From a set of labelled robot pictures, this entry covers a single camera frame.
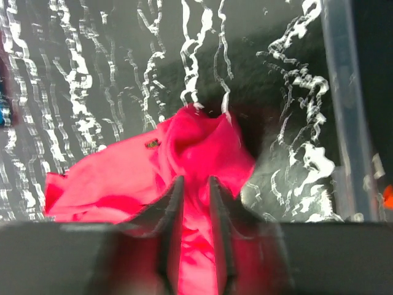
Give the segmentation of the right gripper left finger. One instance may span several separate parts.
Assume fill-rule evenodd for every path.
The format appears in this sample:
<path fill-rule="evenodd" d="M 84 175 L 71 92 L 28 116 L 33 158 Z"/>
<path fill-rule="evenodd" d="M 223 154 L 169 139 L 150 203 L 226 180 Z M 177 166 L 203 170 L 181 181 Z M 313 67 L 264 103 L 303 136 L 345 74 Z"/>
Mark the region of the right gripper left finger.
<path fill-rule="evenodd" d="M 122 224 L 131 294 L 177 294 L 183 206 L 179 176 L 163 196 Z"/>

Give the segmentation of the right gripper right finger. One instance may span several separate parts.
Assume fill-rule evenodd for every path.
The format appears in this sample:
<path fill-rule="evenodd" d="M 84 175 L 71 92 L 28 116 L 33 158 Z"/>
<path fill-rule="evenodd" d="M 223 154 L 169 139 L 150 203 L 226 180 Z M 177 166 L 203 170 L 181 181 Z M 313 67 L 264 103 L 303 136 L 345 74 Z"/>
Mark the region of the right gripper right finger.
<path fill-rule="evenodd" d="M 214 176 L 209 178 L 209 189 L 218 293 L 263 294 L 260 221 Z"/>

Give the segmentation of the red t-shirt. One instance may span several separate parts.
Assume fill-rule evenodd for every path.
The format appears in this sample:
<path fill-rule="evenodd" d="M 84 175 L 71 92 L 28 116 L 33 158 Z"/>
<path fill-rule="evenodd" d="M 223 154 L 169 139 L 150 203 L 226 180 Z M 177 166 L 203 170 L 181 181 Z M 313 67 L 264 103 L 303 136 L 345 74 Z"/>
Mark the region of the red t-shirt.
<path fill-rule="evenodd" d="M 49 173 L 44 213 L 58 222 L 129 221 L 184 178 L 179 263 L 180 294 L 217 294 L 209 178 L 232 194 L 254 171 L 232 116 L 208 117 L 189 104 L 155 130 L 109 145 L 73 165 Z"/>

